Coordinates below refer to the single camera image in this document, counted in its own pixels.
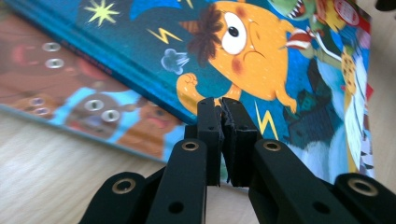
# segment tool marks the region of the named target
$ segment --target book cover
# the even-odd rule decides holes
[[[0,107],[167,161],[183,122],[11,13],[0,1]]]
[[[373,170],[370,17],[352,1],[6,2],[187,123],[198,101],[226,96],[317,176]]]

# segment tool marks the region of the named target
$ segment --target cartoon eye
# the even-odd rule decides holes
[[[102,119],[106,122],[113,122],[119,118],[120,118],[120,113],[117,110],[107,110],[102,114]]]
[[[46,66],[48,68],[60,68],[64,66],[64,60],[62,59],[48,59],[46,61]]]
[[[39,115],[39,116],[43,116],[43,115],[47,115],[50,112],[50,110],[46,107],[43,108],[38,108],[36,110],[33,111],[33,113]]]
[[[247,43],[247,30],[244,23],[232,12],[224,14],[227,23],[227,32],[222,38],[221,45],[227,53],[235,55],[240,53]]]
[[[43,105],[46,101],[42,98],[33,98],[32,100],[30,100],[30,105],[32,106],[38,106],[38,105]]]
[[[43,50],[45,51],[58,51],[61,49],[61,45],[55,42],[49,42],[49,43],[45,43],[43,44]]]
[[[89,111],[100,110],[103,108],[103,106],[105,106],[105,104],[100,100],[90,100],[84,105],[84,107]]]
[[[151,101],[148,101],[148,104],[151,106],[157,106],[156,104],[152,103]]]

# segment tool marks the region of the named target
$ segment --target cartoon horn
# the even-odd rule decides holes
[[[199,32],[198,21],[181,21],[179,24],[193,35]]]

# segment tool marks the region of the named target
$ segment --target picture book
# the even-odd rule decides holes
[[[320,178],[373,174],[370,16],[353,1],[5,2],[186,123],[200,100],[233,98]]]
[[[167,161],[183,122],[53,41],[0,2],[0,107]]]

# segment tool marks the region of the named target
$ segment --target wooden table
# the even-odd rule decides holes
[[[369,104],[376,178],[396,192],[396,20],[360,0],[372,15]],[[0,112],[0,223],[77,223],[114,174],[148,176],[164,164],[29,119]],[[209,188],[206,223],[257,223],[244,191]]]

